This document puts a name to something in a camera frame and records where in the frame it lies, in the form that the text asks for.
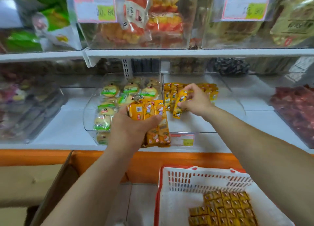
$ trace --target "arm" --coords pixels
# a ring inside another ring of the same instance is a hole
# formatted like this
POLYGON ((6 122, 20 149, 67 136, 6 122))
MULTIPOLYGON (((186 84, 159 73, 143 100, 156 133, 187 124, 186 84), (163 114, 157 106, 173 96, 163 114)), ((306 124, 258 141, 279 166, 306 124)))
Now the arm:
POLYGON ((246 172, 296 225, 314 225, 314 158, 215 107, 195 84, 185 88, 194 94, 180 107, 211 123, 246 172))
POLYGON ((145 133, 160 121, 160 115, 134 121, 128 117, 126 107, 121 107, 103 155, 75 182, 42 226, 105 225, 131 157, 141 146, 145 133))

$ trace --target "pink bordered price tag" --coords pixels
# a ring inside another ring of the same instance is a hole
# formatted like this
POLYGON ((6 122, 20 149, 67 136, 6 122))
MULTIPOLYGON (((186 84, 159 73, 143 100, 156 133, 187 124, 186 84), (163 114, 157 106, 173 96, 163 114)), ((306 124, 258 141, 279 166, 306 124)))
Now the pink bordered price tag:
POLYGON ((115 0, 73 0, 79 23, 117 22, 115 0))
POLYGON ((225 0, 222 21, 263 21, 269 0, 225 0))
POLYGON ((174 146, 193 146, 194 134, 170 133, 171 145, 174 146))

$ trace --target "hand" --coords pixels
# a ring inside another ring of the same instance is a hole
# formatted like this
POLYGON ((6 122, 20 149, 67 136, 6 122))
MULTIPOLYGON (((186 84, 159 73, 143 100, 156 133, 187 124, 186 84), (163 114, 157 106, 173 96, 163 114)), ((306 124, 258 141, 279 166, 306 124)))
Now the hand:
POLYGON ((122 106, 112 119, 108 148, 133 155, 141 147, 145 133, 156 128, 161 119, 161 115, 154 115, 146 120, 132 120, 127 106, 122 106))
POLYGON ((178 105, 181 109, 188 109, 193 114, 205 117, 208 111, 215 107, 207 96, 195 83, 187 85, 184 90, 192 90, 193 93, 189 94, 187 101, 179 102, 178 105))

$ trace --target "white plastic basket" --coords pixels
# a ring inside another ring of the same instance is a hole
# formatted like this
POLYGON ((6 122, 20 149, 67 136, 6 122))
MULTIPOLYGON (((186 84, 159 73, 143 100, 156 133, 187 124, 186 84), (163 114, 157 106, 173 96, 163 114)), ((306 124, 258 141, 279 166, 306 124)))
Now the white plastic basket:
POLYGON ((189 226, 189 208, 203 205, 203 194, 213 190, 245 190, 259 226, 294 225, 249 174, 233 169, 163 166, 159 172, 154 226, 189 226))

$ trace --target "person's left arm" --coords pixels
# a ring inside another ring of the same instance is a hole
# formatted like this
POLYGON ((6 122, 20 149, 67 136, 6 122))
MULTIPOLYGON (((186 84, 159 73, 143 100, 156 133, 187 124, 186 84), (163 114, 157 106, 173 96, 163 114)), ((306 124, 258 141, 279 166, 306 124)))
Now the person's left arm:
POLYGON ((126 106, 114 116, 109 144, 103 155, 75 182, 42 226, 105 225, 116 190, 145 133, 161 121, 160 115, 135 121, 126 106))

